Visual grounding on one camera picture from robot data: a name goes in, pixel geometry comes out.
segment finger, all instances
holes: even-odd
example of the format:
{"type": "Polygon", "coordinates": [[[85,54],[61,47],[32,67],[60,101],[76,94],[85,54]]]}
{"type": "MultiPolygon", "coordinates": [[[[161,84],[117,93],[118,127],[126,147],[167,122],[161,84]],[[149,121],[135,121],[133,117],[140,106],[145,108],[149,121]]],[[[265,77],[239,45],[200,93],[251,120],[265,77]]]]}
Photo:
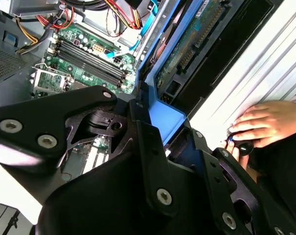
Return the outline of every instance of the finger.
{"type": "Polygon", "coordinates": [[[267,138],[262,138],[260,140],[256,140],[253,142],[253,145],[255,148],[263,148],[267,145],[270,145],[271,143],[274,143],[278,140],[277,137],[267,137],[267,138]]]}
{"type": "Polygon", "coordinates": [[[239,164],[244,170],[247,170],[249,155],[243,156],[239,159],[239,164]]]}
{"type": "Polygon", "coordinates": [[[234,150],[232,151],[232,156],[236,159],[236,161],[239,161],[239,148],[234,147],[234,150]]]}
{"type": "Polygon", "coordinates": [[[256,111],[256,110],[265,110],[268,109],[268,105],[265,104],[256,104],[253,105],[252,107],[248,108],[245,113],[249,113],[251,111],[256,111]]]}
{"type": "Polygon", "coordinates": [[[247,120],[253,120],[253,119],[259,119],[259,118],[266,118],[269,116],[269,113],[264,110],[257,110],[257,111],[251,111],[251,112],[245,112],[241,117],[239,117],[235,122],[235,124],[241,123],[243,121],[247,120]]]}
{"type": "Polygon", "coordinates": [[[227,142],[226,141],[221,141],[220,147],[221,148],[226,148],[227,142]]]}
{"type": "Polygon", "coordinates": [[[235,146],[234,142],[233,142],[233,141],[229,141],[226,150],[227,150],[229,153],[232,154],[232,151],[234,150],[234,146],[235,146]]]}
{"type": "Polygon", "coordinates": [[[235,141],[248,141],[261,138],[272,137],[273,134],[269,128],[260,128],[255,130],[246,131],[233,136],[235,141]]]}
{"type": "Polygon", "coordinates": [[[247,131],[251,129],[257,129],[257,128],[263,128],[263,127],[270,127],[270,125],[267,123],[267,118],[259,118],[254,120],[247,120],[243,121],[241,123],[233,125],[229,131],[234,133],[238,131],[247,131]]]}

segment ribbed metal panel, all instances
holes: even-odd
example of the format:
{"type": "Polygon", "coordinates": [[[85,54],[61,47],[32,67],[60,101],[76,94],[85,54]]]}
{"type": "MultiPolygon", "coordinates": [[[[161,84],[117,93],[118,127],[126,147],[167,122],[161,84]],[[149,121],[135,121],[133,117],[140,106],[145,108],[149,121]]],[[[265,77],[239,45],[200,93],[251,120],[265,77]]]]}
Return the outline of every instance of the ribbed metal panel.
{"type": "Polygon", "coordinates": [[[210,148],[250,106],[296,94],[296,0],[285,0],[191,120],[210,148]]]}

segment yellow wire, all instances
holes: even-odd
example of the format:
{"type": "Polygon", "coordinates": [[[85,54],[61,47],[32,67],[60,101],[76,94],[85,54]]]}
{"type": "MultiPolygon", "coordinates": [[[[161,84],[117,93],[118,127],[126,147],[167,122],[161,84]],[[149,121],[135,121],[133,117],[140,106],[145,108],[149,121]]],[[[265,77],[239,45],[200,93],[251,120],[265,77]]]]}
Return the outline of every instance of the yellow wire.
{"type": "Polygon", "coordinates": [[[29,34],[24,27],[21,25],[20,21],[17,19],[16,20],[17,24],[19,25],[19,27],[21,28],[22,33],[30,40],[32,41],[32,45],[36,44],[38,42],[38,39],[35,38],[34,36],[32,36],[31,34],[29,34]]]}
{"type": "Polygon", "coordinates": [[[135,19],[136,19],[136,24],[137,24],[138,28],[140,28],[140,21],[139,21],[139,16],[138,16],[137,10],[135,10],[134,15],[135,15],[135,19]]]}
{"type": "Polygon", "coordinates": [[[120,20],[128,27],[128,28],[131,28],[130,25],[123,19],[123,17],[120,15],[120,13],[118,11],[115,10],[115,8],[107,1],[107,0],[104,0],[107,5],[109,5],[110,9],[112,11],[115,12],[115,14],[120,18],[120,20]]]}

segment screw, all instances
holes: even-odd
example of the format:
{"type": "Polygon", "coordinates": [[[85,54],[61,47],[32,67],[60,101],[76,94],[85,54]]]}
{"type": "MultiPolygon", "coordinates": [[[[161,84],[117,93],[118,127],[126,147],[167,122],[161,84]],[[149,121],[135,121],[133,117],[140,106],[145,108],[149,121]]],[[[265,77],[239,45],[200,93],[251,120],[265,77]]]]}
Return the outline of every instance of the screw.
{"type": "Polygon", "coordinates": [[[199,131],[196,131],[196,134],[199,138],[203,138],[203,135],[199,131]]]}
{"type": "Polygon", "coordinates": [[[235,230],[237,228],[236,221],[230,214],[228,214],[227,212],[224,212],[222,215],[222,218],[224,220],[224,223],[228,227],[230,227],[232,230],[235,230]]]}
{"type": "Polygon", "coordinates": [[[61,21],[61,20],[57,20],[56,23],[57,23],[58,25],[61,25],[61,24],[63,24],[63,21],[61,21]]]}
{"type": "Polygon", "coordinates": [[[6,133],[17,133],[20,132],[23,128],[23,125],[14,119],[6,119],[0,122],[0,130],[6,132],[6,133]]]}
{"type": "Polygon", "coordinates": [[[38,138],[38,144],[43,148],[54,148],[58,141],[51,135],[42,135],[38,138]]]}
{"type": "Polygon", "coordinates": [[[111,98],[112,97],[112,95],[110,93],[108,93],[108,92],[103,92],[103,95],[105,97],[107,97],[107,98],[111,98]]]}
{"type": "Polygon", "coordinates": [[[274,229],[277,235],[285,235],[284,232],[279,227],[275,227],[274,229]]]}
{"type": "Polygon", "coordinates": [[[228,154],[225,150],[222,150],[222,153],[223,153],[223,155],[224,155],[225,157],[228,157],[228,156],[229,156],[229,154],[228,154]]]}
{"type": "Polygon", "coordinates": [[[171,194],[167,190],[165,190],[163,188],[158,189],[157,197],[158,197],[158,200],[163,205],[169,206],[169,205],[172,204],[172,196],[171,196],[171,194]]]}
{"type": "Polygon", "coordinates": [[[138,105],[140,108],[143,108],[143,105],[140,102],[137,102],[136,105],[138,105]]]}

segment hand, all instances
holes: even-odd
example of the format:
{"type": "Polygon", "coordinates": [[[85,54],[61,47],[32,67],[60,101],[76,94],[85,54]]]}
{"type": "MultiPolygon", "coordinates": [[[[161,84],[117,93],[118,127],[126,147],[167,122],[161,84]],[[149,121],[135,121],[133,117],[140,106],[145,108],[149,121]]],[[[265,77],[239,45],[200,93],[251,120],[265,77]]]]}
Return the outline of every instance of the hand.
{"type": "Polygon", "coordinates": [[[230,141],[227,145],[226,141],[221,142],[221,148],[225,148],[229,153],[232,154],[232,156],[236,159],[236,161],[242,166],[244,170],[247,170],[247,165],[249,161],[249,156],[243,156],[239,157],[239,149],[237,147],[234,147],[234,142],[230,141]]]}
{"type": "Polygon", "coordinates": [[[274,101],[254,105],[235,121],[229,131],[246,131],[233,139],[254,140],[254,147],[265,147],[296,133],[296,103],[274,101]]]}

